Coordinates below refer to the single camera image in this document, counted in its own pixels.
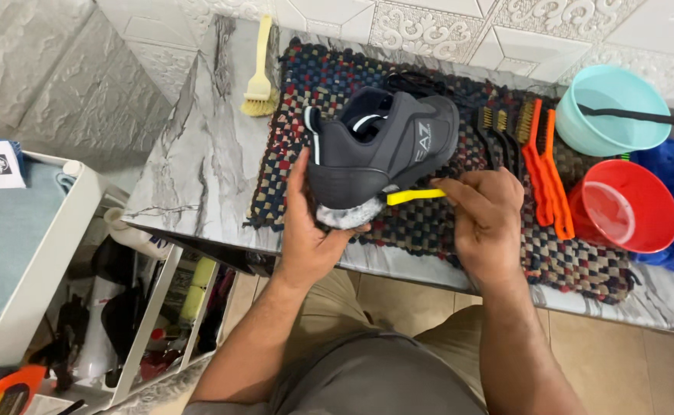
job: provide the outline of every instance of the hand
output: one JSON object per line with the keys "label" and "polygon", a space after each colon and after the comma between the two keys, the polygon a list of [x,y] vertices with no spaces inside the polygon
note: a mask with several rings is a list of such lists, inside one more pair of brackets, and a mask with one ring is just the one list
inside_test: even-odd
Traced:
{"label": "hand", "polygon": [[506,168],[434,179],[455,208],[455,248],[480,289],[519,277],[523,186]]}
{"label": "hand", "polygon": [[370,224],[344,231],[334,229],[329,233],[316,227],[303,193],[308,161],[309,148],[304,148],[288,176],[283,257],[273,276],[282,278],[291,287],[305,289],[334,268],[356,232],[370,230]]}

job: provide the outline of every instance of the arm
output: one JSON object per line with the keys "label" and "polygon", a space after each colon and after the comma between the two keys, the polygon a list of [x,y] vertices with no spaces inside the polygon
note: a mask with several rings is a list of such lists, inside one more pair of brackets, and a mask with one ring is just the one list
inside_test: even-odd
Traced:
{"label": "arm", "polygon": [[519,260],[523,187],[505,168],[434,185],[455,207],[455,245],[483,295],[480,380],[489,413],[585,414],[542,330]]}
{"label": "arm", "polygon": [[309,150],[288,179],[281,262],[260,298],[214,354],[191,402],[265,402],[283,363],[286,341],[312,285],[337,263],[356,231],[325,234],[314,225],[302,193]]}

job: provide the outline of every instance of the man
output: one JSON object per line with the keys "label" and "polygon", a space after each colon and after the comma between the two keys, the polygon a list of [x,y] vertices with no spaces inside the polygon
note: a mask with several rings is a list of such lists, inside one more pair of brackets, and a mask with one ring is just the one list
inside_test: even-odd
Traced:
{"label": "man", "polygon": [[369,227],[325,235],[314,226],[302,194],[307,160],[304,150],[288,180],[282,260],[184,415],[585,413],[528,294],[523,187],[512,174],[434,181],[455,208],[455,246],[484,305],[411,339],[371,325],[346,273],[332,269]]}

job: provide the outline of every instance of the yellow brush handle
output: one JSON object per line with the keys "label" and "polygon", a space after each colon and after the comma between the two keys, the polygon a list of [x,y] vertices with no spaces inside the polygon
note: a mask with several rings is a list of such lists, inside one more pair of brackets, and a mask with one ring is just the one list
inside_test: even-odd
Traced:
{"label": "yellow brush handle", "polygon": [[265,74],[265,54],[268,52],[268,37],[270,36],[270,26],[273,25],[273,18],[269,15],[262,15],[260,19],[260,31],[257,33],[257,60],[255,73]]}
{"label": "yellow brush handle", "polygon": [[414,199],[433,199],[435,197],[445,197],[447,194],[440,189],[427,189],[425,191],[403,191],[389,194],[387,203],[389,206],[408,202]]}

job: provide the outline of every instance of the yellow brush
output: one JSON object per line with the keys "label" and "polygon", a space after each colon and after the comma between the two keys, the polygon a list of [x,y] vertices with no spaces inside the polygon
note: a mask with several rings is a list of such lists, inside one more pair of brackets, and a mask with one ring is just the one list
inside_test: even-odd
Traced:
{"label": "yellow brush", "polygon": [[240,111],[250,117],[272,114],[278,107],[278,90],[271,88],[270,81],[265,76],[265,53],[268,51],[268,36],[272,24],[273,19],[269,15],[263,15],[260,19],[255,75],[247,84],[245,102],[240,107]]}
{"label": "yellow brush", "polygon": [[391,193],[386,196],[388,206],[408,202],[414,199],[432,199],[434,197],[445,197],[447,194],[440,189],[427,189],[425,191],[403,191]]}

